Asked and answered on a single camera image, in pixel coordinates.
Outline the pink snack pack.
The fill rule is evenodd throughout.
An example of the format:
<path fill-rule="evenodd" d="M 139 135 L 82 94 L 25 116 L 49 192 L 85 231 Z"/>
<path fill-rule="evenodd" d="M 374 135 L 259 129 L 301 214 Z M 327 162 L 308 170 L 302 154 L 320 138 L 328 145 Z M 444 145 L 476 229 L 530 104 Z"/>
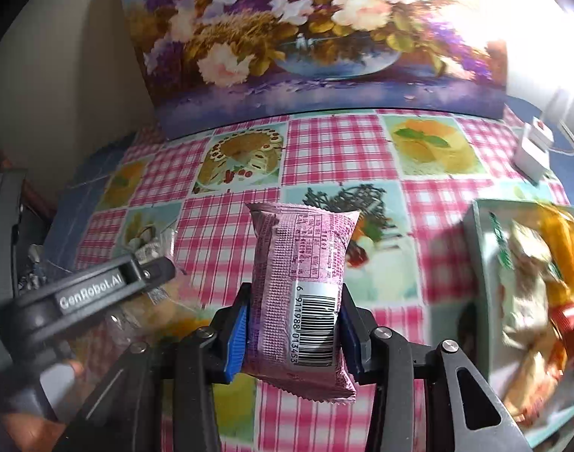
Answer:
<path fill-rule="evenodd" d="M 248 209 L 256 246 L 244 373 L 310 401 L 354 401 L 338 316 L 358 211 L 285 203 Z"/>

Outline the green white snack pack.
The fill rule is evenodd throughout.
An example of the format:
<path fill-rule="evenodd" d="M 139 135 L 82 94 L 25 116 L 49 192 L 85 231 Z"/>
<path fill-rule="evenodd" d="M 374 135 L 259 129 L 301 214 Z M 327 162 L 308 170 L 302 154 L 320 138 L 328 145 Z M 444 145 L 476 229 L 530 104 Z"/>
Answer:
<path fill-rule="evenodd" d="M 549 321 L 544 276 L 552 267 L 550 250 L 529 226 L 512 219 L 505 232 L 498 216 L 489 216 L 497 242 L 502 343 L 527 350 Z"/>

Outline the yellow bread snack bag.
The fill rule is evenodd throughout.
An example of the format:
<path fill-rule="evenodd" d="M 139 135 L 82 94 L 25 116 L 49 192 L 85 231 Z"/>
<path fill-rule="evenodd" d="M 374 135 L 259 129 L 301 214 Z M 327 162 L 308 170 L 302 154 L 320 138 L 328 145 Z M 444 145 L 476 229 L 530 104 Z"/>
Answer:
<path fill-rule="evenodd" d="M 553 204 L 530 203 L 530 227 L 536 228 L 551 254 L 545 275 L 548 307 L 574 304 L 574 217 Z"/>

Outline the round white pastry pack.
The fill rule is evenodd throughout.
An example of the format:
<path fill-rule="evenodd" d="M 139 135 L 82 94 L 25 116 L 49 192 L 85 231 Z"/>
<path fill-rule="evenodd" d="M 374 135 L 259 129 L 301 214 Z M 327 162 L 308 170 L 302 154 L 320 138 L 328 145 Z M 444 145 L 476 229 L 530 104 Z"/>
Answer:
<path fill-rule="evenodd" d="M 153 343 L 182 338 L 204 321 L 204 305 L 181 269 L 163 285 L 122 301 L 105 316 L 113 343 L 126 347 L 136 341 Z"/>

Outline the orange snack wrapper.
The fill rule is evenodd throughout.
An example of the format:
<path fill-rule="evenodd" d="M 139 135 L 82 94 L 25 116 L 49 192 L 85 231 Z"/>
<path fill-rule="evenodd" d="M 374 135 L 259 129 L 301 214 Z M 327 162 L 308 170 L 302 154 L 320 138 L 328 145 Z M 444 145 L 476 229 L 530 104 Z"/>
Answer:
<path fill-rule="evenodd" d="M 561 341 L 536 345 L 526 355 L 508 387 L 503 404 L 521 428 L 532 425 L 565 374 L 568 354 Z"/>

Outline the pink checkered tablecloth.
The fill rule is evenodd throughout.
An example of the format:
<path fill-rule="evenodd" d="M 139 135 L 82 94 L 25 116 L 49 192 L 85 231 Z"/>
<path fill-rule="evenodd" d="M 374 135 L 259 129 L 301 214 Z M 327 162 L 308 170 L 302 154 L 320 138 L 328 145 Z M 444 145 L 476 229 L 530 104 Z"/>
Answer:
<path fill-rule="evenodd" d="M 253 286 L 245 370 L 214 390 L 227 451 L 359 451 L 373 389 L 337 347 L 341 290 L 416 343 L 476 295 L 462 219 L 529 186 L 503 121 L 398 110 L 287 116 L 174 142 L 139 133 L 95 189 L 86 268 L 172 236 L 177 280 L 142 298 L 185 335 Z"/>

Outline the white power socket cube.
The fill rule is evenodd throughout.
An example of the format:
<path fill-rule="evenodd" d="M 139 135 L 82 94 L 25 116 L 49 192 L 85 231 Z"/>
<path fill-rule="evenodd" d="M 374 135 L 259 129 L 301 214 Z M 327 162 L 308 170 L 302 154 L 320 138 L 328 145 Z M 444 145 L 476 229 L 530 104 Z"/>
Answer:
<path fill-rule="evenodd" d="M 533 118 L 525 122 L 512 157 L 513 165 L 532 183 L 539 184 L 550 170 L 549 151 L 553 143 L 553 132 L 544 121 Z"/>

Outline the flower painting canvas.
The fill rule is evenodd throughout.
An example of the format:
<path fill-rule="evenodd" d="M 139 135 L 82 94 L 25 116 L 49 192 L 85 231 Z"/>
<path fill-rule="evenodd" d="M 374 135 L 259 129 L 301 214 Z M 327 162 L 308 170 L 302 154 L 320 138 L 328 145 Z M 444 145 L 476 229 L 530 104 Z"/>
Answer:
<path fill-rule="evenodd" d="M 161 130 L 404 108 L 501 118 L 495 0 L 122 0 Z"/>

